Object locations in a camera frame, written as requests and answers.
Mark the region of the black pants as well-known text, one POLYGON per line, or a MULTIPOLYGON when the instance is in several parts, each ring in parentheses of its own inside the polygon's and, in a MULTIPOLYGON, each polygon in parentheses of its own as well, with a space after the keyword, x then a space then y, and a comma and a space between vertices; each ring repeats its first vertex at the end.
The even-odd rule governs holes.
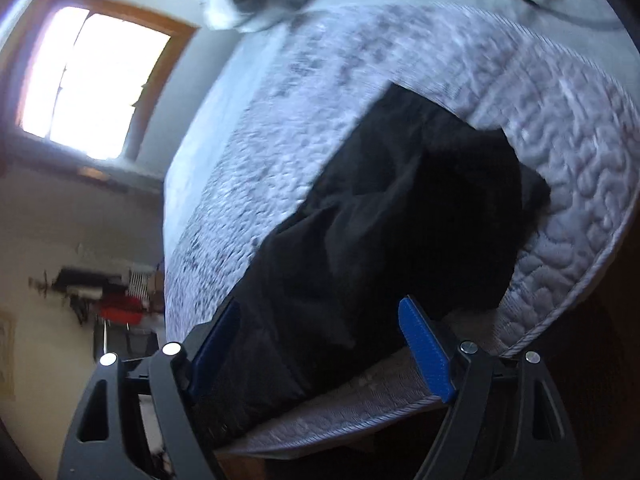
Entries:
POLYGON ((431 318, 498 307, 549 197, 503 131, 390 86, 231 291, 239 323, 193 395, 213 444, 399 350, 405 297, 431 318))

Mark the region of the black metal chair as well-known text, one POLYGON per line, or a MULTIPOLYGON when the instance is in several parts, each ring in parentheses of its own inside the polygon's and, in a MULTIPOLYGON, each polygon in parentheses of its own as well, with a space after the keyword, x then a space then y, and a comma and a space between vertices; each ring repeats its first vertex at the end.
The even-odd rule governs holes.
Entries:
POLYGON ((96 318, 93 324, 93 359, 98 362, 105 353, 115 353, 122 360, 152 356, 160 348, 158 337, 149 321, 122 324, 96 318))

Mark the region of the coat rack with clothes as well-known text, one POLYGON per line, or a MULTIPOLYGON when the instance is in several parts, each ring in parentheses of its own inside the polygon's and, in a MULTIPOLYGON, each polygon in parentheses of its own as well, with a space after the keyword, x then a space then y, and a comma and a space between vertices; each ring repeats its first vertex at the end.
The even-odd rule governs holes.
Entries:
POLYGON ((160 271, 105 273, 63 266, 50 281, 29 278, 28 287, 46 298, 55 294, 72 309, 80 325, 94 315, 103 321, 140 325, 146 316, 165 312, 164 274, 160 271))

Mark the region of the quilted light purple bedspread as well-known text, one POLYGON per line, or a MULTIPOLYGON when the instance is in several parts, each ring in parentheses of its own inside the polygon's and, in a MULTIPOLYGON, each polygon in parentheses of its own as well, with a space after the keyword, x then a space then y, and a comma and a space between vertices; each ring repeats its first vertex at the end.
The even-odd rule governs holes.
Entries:
POLYGON ((460 398, 603 274, 639 201, 634 0, 337 0, 247 35, 165 181, 167 333, 206 451, 460 398))

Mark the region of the wooden framed window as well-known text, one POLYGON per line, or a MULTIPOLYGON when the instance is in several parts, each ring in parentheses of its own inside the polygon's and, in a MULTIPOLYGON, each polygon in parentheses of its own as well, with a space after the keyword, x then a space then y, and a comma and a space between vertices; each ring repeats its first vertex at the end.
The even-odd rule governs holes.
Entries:
POLYGON ((17 131, 96 160, 136 159, 196 26, 114 0, 37 0, 26 26, 17 131))

